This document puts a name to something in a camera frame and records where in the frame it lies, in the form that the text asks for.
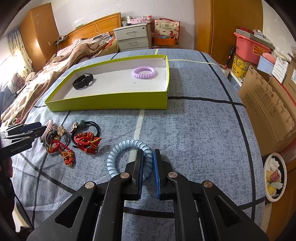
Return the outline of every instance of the red string bracelet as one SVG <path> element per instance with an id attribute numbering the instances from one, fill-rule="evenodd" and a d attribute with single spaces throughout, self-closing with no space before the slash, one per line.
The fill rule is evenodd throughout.
<path id="1" fill-rule="evenodd" d="M 92 132 L 79 133 L 74 137 L 77 147 L 85 153 L 95 154 L 99 148 L 101 137 L 95 137 Z"/>
<path id="2" fill-rule="evenodd" d="M 50 147 L 48 149 L 49 153 L 54 153 L 57 150 L 61 151 L 61 155 L 64 158 L 64 162 L 67 166 L 71 167 L 74 164 L 74 152 L 67 147 L 65 144 L 61 143 L 58 140 L 52 140 L 50 142 Z"/>

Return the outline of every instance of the silver screw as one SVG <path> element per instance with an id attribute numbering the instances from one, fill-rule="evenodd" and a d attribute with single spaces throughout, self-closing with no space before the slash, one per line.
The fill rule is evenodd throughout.
<path id="1" fill-rule="evenodd" d="M 93 182 L 88 182 L 88 183 L 85 184 L 85 187 L 87 189 L 93 188 L 94 187 L 94 183 Z"/>
<path id="2" fill-rule="evenodd" d="M 210 182 L 210 181 L 205 181 L 205 182 L 204 182 L 204 186 L 205 186 L 206 188 L 211 188 L 211 187 L 213 186 L 213 183 Z"/>
<path id="3" fill-rule="evenodd" d="M 168 176 L 169 176 L 170 178 L 175 178 L 175 177 L 178 176 L 178 174 L 175 173 L 175 172 L 169 172 Z"/>
<path id="4" fill-rule="evenodd" d="M 123 173 L 120 174 L 120 177 L 121 178 L 128 178 L 129 174 L 127 172 L 123 172 Z"/>

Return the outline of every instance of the gift bag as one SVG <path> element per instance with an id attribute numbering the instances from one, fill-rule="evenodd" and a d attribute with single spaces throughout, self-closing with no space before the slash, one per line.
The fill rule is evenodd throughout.
<path id="1" fill-rule="evenodd" d="M 154 35 L 168 36 L 179 39 L 180 22 L 173 21 L 167 18 L 154 20 Z"/>

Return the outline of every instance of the curtain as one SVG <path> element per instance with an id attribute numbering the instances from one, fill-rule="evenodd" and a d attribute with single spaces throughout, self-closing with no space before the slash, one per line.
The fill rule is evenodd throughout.
<path id="1" fill-rule="evenodd" d="M 32 60 L 24 47 L 19 27 L 15 27 L 7 34 L 7 43 L 9 53 L 14 58 L 15 72 L 26 78 L 34 70 L 32 68 Z"/>

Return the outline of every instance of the black wristband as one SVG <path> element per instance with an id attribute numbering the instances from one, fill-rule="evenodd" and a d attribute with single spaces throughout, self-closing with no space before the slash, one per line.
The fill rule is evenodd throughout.
<path id="1" fill-rule="evenodd" d="M 89 83 L 93 81 L 93 79 L 94 77 L 92 74 L 85 73 L 82 76 L 78 77 L 76 80 L 74 80 L 72 85 L 76 90 L 79 90 L 84 86 L 88 86 Z"/>
<path id="2" fill-rule="evenodd" d="M 86 121 L 85 124 L 90 125 L 90 126 L 94 126 L 96 128 L 96 136 L 95 137 L 101 136 L 101 128 L 97 123 L 95 123 L 93 121 Z M 73 147 L 75 147 L 75 148 L 77 148 L 77 143 L 75 142 L 74 137 L 75 137 L 75 132 L 77 131 L 78 128 L 79 128 L 79 125 L 77 125 L 77 127 L 72 131 L 72 135 L 71 135 L 72 142 L 75 145 Z"/>

